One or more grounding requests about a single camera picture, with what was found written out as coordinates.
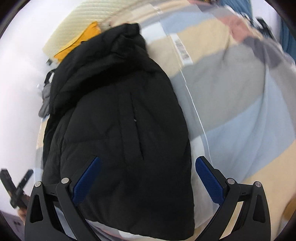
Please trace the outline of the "person's left hand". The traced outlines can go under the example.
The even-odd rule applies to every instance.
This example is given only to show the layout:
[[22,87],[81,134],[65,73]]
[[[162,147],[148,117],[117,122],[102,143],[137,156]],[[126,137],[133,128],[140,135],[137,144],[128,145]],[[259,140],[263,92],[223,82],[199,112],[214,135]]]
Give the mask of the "person's left hand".
[[18,209],[18,216],[22,221],[25,221],[27,215],[27,210],[25,208],[19,208]]

